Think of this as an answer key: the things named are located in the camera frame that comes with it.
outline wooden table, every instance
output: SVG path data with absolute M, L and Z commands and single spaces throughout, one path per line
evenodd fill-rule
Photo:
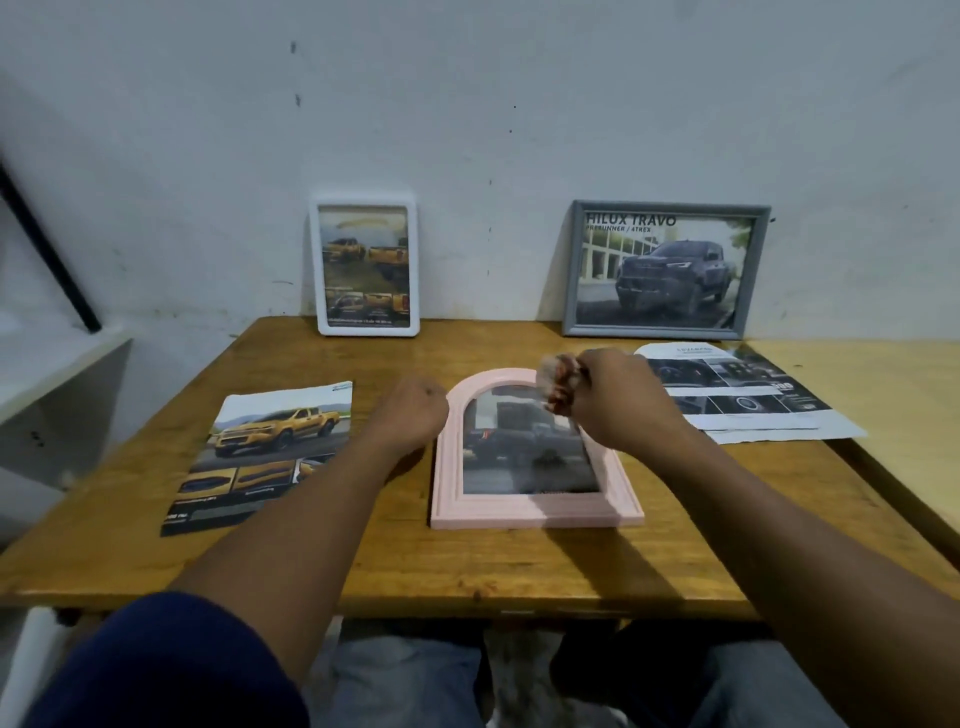
M 0 603 L 116 608 L 162 589 L 223 536 L 223 530 L 158 534 L 228 394 L 353 379 L 357 427 L 402 372 L 427 372 L 451 387 L 485 369 L 535 367 L 544 353 L 598 345 L 632 349 L 637 341 L 563 339 L 552 324 L 468 321 L 423 322 L 412 341 L 337 339 L 320 336 L 312 319 L 260 319 L 0 557 Z M 800 505 L 960 597 L 960 575 L 823 443 L 729 451 Z M 753 617 L 679 503 L 642 465 L 623 459 L 646 525 L 434 531 L 426 522 L 430 459 L 424 458 L 380 496 L 340 611 Z
M 960 568 L 960 343 L 750 344 L 867 430 L 834 447 Z

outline white wall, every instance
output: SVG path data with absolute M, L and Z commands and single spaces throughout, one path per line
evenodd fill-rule
M 769 203 L 751 335 L 956 338 L 958 31 L 949 0 L 0 0 L 0 151 L 137 336 L 120 436 L 312 310 L 311 189 L 417 193 L 426 317 L 560 318 L 575 198 Z M 49 307 L 22 243 L 0 303 Z

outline paper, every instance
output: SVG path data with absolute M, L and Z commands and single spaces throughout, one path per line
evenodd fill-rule
M 352 401 L 349 381 L 227 397 L 160 536 L 236 525 L 321 469 L 347 441 Z
M 686 419 L 722 444 L 867 433 L 744 344 L 647 344 L 642 354 Z

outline hand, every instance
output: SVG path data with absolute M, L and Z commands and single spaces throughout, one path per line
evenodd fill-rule
M 601 445 L 646 462 L 696 433 L 642 356 L 591 349 L 577 361 L 588 376 L 573 392 L 570 414 Z
M 377 403 L 363 437 L 395 460 L 430 443 L 446 424 L 446 390 L 428 376 L 407 375 Z

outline pink picture frame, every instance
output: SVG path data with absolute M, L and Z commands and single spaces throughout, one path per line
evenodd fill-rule
M 494 387 L 535 384 L 536 372 L 532 369 L 493 369 L 464 379 L 447 394 L 450 413 L 437 440 L 432 528 L 573 528 L 643 523 L 643 510 L 619 455 L 581 429 L 577 431 L 599 492 L 464 493 L 464 417 L 470 402 Z

